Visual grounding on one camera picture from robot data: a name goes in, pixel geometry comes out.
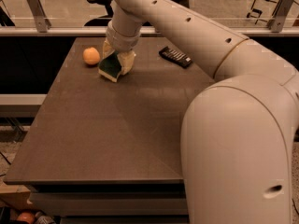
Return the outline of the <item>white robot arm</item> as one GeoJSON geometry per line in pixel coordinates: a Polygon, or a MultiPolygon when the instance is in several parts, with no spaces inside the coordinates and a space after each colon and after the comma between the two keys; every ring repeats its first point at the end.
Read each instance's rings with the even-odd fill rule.
{"type": "Polygon", "coordinates": [[[114,0],[109,45],[131,50],[147,21],[215,81],[189,105],[181,163],[191,224],[292,224],[294,66],[170,0],[114,0]]]}

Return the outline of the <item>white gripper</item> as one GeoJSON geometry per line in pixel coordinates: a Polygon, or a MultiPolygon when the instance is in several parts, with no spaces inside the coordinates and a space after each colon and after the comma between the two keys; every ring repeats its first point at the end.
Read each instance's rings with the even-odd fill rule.
{"type": "Polygon", "coordinates": [[[141,22],[111,20],[107,26],[106,37],[102,51],[103,58],[109,57],[116,51],[121,65],[121,74],[131,71],[135,61],[135,52],[132,50],[140,37],[141,22]]]}

